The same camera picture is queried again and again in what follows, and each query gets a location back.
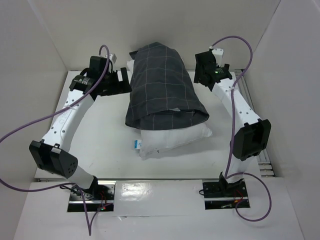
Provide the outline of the dark grey checked pillowcase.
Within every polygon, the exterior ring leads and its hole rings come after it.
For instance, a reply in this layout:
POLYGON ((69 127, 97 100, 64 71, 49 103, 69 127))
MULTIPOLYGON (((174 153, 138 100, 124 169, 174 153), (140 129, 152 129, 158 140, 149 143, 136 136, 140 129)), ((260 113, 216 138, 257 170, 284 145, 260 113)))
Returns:
POLYGON ((210 117, 181 56, 160 42, 137 51, 130 86, 125 116, 128 127, 148 131, 184 129, 210 117))

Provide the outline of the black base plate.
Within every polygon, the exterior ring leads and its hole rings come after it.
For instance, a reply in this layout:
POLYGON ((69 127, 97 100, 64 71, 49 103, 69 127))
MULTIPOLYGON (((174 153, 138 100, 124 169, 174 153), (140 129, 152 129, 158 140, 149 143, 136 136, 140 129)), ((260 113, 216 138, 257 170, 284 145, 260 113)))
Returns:
POLYGON ((239 209, 251 207, 244 180, 226 190, 217 179, 204 180, 198 193, 204 198, 206 210, 234 209, 237 204, 239 209))
MULTIPOLYGON (((92 213, 97 210, 100 210, 101 212, 113 212, 116 182, 101 180, 98 184, 101 190, 97 195, 91 196, 88 193, 83 193, 87 211, 92 213)), ((85 209, 79 190, 75 186, 65 187, 64 189, 69 190, 67 212, 83 213, 85 209)))

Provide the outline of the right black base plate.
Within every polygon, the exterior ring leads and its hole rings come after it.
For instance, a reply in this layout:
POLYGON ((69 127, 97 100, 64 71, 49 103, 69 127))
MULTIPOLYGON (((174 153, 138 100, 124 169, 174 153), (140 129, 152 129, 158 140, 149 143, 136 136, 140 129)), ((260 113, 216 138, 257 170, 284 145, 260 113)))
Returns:
POLYGON ((237 204, 239 209, 251 207, 244 180, 226 190, 217 179, 204 180, 198 193, 204 198, 206 210, 234 209, 237 204))

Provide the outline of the white pillow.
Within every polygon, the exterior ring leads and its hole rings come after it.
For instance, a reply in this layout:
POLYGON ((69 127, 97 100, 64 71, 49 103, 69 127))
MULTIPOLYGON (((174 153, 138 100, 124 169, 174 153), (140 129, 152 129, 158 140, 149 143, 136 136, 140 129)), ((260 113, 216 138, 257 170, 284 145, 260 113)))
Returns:
MULTIPOLYGON (((131 74, 134 71, 134 60, 127 62, 131 74)), ((159 152, 168 151, 183 145, 190 144, 212 135, 206 121, 188 128, 171 130, 140 130, 141 144, 139 155, 145 158, 159 152)))

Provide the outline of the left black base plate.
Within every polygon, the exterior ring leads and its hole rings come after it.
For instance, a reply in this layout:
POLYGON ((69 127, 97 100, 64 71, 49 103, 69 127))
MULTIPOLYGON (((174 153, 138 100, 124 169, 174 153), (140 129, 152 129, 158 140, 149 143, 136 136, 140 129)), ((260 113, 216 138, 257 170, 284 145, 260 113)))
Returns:
MULTIPOLYGON (((113 212, 116 182, 101 180, 98 184, 101 190, 97 195, 91 196, 88 193, 83 193, 87 211, 92 213, 97 210, 100 210, 101 212, 113 212)), ((65 187, 64 189, 69 190, 67 212, 83 213, 85 209, 79 190, 75 186, 65 187)))

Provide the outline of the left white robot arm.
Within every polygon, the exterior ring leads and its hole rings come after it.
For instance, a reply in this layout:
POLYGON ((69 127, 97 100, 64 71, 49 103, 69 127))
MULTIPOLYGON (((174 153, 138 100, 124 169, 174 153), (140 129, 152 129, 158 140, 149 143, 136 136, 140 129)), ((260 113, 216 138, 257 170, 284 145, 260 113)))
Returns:
POLYGON ((95 176, 78 164, 78 159, 69 153, 73 137, 88 109, 98 96, 112 96, 131 92, 127 69, 113 68, 116 57, 92 56, 89 67, 76 75, 70 85, 63 106, 50 130, 40 141, 32 141, 29 151, 37 167, 58 175, 78 185, 81 194, 88 200, 97 197, 99 187, 95 176))

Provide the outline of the aluminium rail frame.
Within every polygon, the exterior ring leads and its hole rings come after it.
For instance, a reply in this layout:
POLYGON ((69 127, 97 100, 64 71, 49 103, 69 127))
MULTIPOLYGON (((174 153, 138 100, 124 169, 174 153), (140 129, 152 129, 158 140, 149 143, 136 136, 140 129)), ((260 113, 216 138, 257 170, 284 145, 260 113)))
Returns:
MULTIPOLYGON (((237 83, 237 87, 240 93, 242 94, 242 96, 244 97, 245 101, 247 102, 247 104, 254 110, 252 98, 251 98, 249 88, 244 76, 242 76, 239 79, 237 83)), ((263 178, 274 178, 276 175, 274 173, 274 169, 270 161, 267 150, 266 149, 262 150, 256 158, 259 165, 261 176, 263 178)))

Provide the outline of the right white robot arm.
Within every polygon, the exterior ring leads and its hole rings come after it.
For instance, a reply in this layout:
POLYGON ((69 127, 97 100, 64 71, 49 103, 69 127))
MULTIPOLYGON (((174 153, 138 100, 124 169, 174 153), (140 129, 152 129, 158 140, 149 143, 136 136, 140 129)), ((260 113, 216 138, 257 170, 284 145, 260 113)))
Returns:
POLYGON ((223 49, 213 48, 196 54, 194 82, 208 87, 232 118, 231 153, 222 172, 225 179, 218 184, 220 194, 230 196, 236 189, 234 182, 242 178, 251 160, 267 147, 271 123, 248 105, 229 64, 220 65, 223 53, 223 49))

